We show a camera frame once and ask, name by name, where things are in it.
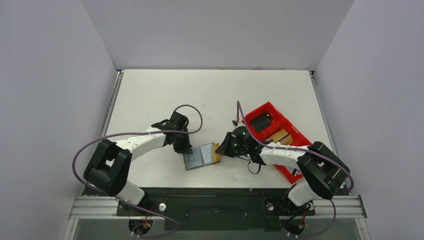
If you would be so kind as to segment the grey card holder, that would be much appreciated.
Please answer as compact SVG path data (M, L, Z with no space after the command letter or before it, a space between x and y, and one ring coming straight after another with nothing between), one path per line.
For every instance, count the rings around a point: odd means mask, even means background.
M183 161L186 171L210 166L219 161L219 155L215 153L216 144L214 142L195 146L192 153L183 154Z

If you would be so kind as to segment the gold credit card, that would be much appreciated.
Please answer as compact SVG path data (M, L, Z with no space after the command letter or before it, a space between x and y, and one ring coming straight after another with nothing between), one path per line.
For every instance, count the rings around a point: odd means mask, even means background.
M220 154L216 153L216 150L219 148L219 144L218 143L213 143L211 146L211 163L212 164L216 164L218 162L220 162Z

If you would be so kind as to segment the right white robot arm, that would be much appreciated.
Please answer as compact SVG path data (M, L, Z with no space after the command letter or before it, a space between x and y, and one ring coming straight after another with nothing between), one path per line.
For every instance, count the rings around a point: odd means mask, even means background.
M261 166L299 170L304 179L292 186L282 199L282 207L289 214L296 213L315 198L331 200L351 177L348 167L320 141L307 146L260 141L245 126L227 132L215 153L230 158L246 157L249 162Z

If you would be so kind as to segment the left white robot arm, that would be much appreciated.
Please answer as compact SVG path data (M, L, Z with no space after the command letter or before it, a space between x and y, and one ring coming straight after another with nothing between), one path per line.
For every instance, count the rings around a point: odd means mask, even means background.
M118 141L101 140L85 171L83 178L111 197L129 202L136 215L149 209L146 193L128 180L130 165L143 154L172 145L178 154L192 154L192 145L187 134L189 119L173 112L170 119L154 123L146 135L131 136Z

